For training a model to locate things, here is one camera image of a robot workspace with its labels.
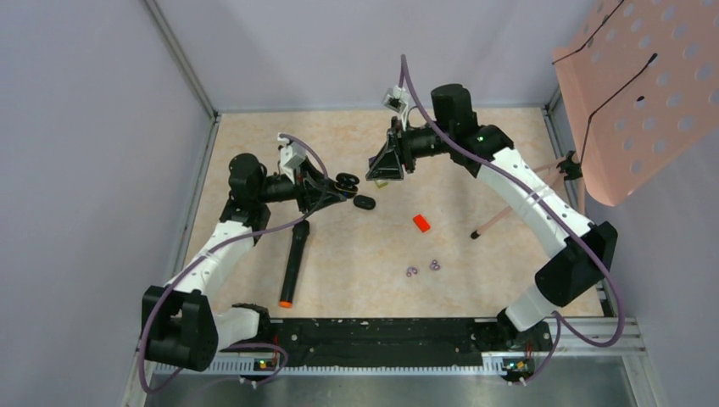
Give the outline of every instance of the beige table surface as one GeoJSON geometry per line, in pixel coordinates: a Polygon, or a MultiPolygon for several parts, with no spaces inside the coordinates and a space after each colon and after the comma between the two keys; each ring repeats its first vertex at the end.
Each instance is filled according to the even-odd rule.
{"type": "MultiPolygon", "coordinates": [[[[421,123],[415,114],[410,122],[421,123]]],[[[360,193],[373,197],[377,206],[365,211],[348,201],[309,218],[292,309],[277,304],[292,235],[285,230],[263,236],[240,260],[213,302],[214,310],[243,302],[265,306],[273,317],[494,316],[528,287],[547,261],[536,237],[512,214],[471,240],[474,228],[504,202],[448,155],[419,159],[414,174],[382,189],[364,181],[367,159],[385,142],[391,116],[388,110],[222,115],[188,260],[212,234],[225,205],[232,157],[253,153],[272,172],[279,131],[306,141],[332,177],[338,172],[359,176],[360,193]],[[427,233],[412,222],[417,214],[432,225],[427,233]],[[429,270],[433,259],[441,270],[429,270]],[[408,278],[410,265],[419,274],[408,278]]],[[[477,116],[480,123],[504,130],[528,164],[554,157],[540,109],[479,109],[477,116]]],[[[300,215],[294,202],[273,203],[270,210],[269,226],[300,215]]],[[[564,312],[601,315],[596,291],[584,293],[564,312]]]]}

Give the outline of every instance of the black clamp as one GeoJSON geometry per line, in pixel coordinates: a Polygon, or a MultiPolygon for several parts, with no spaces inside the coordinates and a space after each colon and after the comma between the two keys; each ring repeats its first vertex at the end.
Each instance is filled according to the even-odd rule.
{"type": "Polygon", "coordinates": [[[576,153],[576,151],[570,150],[569,153],[566,154],[565,160],[557,165],[557,168],[560,169],[560,173],[565,174],[564,181],[574,181],[583,177],[582,165],[572,161],[576,153]]]}

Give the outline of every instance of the gray panel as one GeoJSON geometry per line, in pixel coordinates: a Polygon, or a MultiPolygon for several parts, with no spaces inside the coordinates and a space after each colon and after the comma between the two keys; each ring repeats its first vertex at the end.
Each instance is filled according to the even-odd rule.
{"type": "MultiPolygon", "coordinates": [[[[562,139],[571,138],[566,119],[557,127],[562,139]]],[[[587,200],[594,220],[619,231],[612,274],[670,405],[716,404],[715,380],[697,366],[718,359],[696,349],[714,346],[719,336],[717,157],[719,137],[706,137],[620,205],[587,200]]]]}
{"type": "Polygon", "coordinates": [[[3,1],[0,55],[0,405],[117,405],[208,118],[139,1],[3,1]]]}
{"type": "Polygon", "coordinates": [[[219,110],[380,108],[406,53],[420,95],[461,82],[477,105],[546,103],[595,0],[161,0],[219,110]]]}
{"type": "Polygon", "coordinates": [[[236,378],[211,384],[221,379],[180,375],[146,407],[636,405],[621,358],[557,358],[526,388],[507,387],[496,376],[282,377],[257,391],[236,378]]]}

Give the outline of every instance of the red rectangular object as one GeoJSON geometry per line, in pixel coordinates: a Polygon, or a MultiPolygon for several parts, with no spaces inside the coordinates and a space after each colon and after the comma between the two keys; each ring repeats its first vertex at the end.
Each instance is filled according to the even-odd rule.
{"type": "Polygon", "coordinates": [[[415,225],[420,228],[422,233],[428,231],[430,229],[429,222],[426,221],[425,217],[422,215],[417,215],[412,220],[415,222],[415,225]]]}

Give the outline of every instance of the perforated pink board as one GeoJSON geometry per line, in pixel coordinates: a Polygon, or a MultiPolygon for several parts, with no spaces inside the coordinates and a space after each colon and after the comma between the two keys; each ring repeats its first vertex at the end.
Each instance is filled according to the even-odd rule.
{"type": "MultiPolygon", "coordinates": [[[[619,2],[599,0],[560,58],[578,49],[619,2]]],[[[594,39],[555,65],[589,194],[616,205],[702,137],[719,137],[719,0],[624,0],[594,39]]]]}

